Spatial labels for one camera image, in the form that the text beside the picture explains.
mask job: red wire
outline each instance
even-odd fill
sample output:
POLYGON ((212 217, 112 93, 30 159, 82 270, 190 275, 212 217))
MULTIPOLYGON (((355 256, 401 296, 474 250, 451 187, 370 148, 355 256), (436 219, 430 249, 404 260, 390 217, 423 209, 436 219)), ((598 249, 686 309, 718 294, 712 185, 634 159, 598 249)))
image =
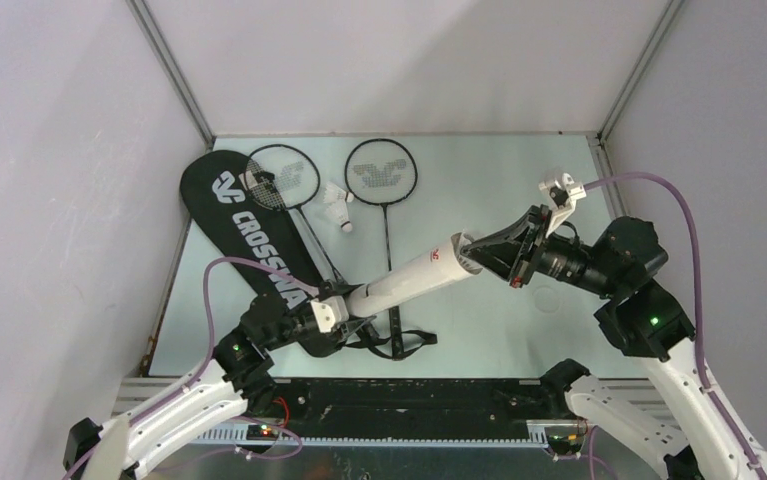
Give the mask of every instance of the red wire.
POLYGON ((286 416, 283 417, 283 424, 280 426, 285 427, 289 424, 289 405, 286 403, 286 400, 284 400, 283 397, 277 397, 273 400, 273 403, 279 403, 280 405, 283 405, 283 411, 286 412, 286 416))

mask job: shuttlecock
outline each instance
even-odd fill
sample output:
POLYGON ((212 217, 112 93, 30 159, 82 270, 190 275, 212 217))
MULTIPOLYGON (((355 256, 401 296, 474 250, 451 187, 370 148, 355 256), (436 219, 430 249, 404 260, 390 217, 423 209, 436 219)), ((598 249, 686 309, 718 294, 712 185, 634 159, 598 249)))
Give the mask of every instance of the shuttlecock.
POLYGON ((331 203, 327 207, 327 216, 336 222, 336 225, 339 225, 343 232, 350 232, 354 229, 351 219, 348 218, 348 204, 344 200, 337 200, 331 203))
POLYGON ((344 191, 342 187, 333 182, 327 182, 327 185, 324 186, 324 203, 335 203, 339 200, 344 200, 348 203, 353 202, 354 194, 344 191))

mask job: racket handle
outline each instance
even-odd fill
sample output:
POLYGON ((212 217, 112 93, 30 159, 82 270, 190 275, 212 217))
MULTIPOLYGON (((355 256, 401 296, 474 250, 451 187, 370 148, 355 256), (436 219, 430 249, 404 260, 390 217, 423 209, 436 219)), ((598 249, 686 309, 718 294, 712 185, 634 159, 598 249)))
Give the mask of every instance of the racket handle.
POLYGON ((389 309, 389 334, 392 338, 392 360, 404 359, 404 337, 401 331, 401 308, 389 309))

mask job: white tube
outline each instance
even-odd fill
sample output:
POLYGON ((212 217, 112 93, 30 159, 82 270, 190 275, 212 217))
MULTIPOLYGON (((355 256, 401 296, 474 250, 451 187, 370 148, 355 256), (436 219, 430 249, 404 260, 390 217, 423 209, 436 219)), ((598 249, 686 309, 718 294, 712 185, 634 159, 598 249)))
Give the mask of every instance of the white tube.
POLYGON ((411 298, 477 275, 482 268, 460 255, 462 247, 471 241, 465 233, 456 233, 406 265, 357 288, 348 297, 348 312, 354 317, 370 317, 411 298))

